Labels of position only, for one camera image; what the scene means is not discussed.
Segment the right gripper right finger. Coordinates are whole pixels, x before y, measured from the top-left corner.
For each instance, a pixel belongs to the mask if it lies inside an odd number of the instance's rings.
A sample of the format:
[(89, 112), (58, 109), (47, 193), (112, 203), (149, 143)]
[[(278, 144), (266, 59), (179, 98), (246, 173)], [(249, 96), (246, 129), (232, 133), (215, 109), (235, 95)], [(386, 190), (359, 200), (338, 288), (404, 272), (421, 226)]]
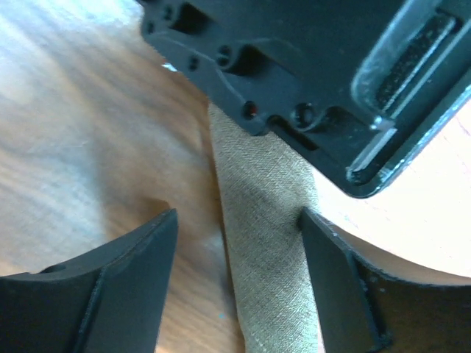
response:
[(308, 208), (300, 226), (326, 352), (470, 351), (470, 278), (398, 257)]

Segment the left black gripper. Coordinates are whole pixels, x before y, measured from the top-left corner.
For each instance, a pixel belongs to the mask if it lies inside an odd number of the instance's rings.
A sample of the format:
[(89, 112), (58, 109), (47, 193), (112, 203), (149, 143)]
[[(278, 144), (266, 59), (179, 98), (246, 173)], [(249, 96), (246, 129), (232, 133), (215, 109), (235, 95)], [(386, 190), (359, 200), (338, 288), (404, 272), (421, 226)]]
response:
[(142, 1), (144, 40), (251, 135), (349, 196), (388, 186), (470, 99), (468, 1)]

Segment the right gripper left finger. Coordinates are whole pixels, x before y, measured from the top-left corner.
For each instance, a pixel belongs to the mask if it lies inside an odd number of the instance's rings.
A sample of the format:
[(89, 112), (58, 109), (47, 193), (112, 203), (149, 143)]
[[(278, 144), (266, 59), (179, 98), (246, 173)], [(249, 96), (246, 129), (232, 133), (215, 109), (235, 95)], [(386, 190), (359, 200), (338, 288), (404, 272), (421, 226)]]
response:
[(176, 210), (36, 274), (1, 278), (3, 352), (153, 352), (177, 244)]

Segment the brown cloth napkin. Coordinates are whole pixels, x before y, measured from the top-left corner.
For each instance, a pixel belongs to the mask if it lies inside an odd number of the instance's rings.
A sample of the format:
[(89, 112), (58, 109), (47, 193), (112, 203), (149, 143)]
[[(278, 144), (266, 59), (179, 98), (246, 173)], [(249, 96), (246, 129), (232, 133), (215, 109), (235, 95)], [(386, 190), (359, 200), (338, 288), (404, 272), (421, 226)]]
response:
[(208, 108), (238, 322), (247, 352), (315, 352), (318, 317), (299, 216), (316, 209), (309, 164), (278, 136)]

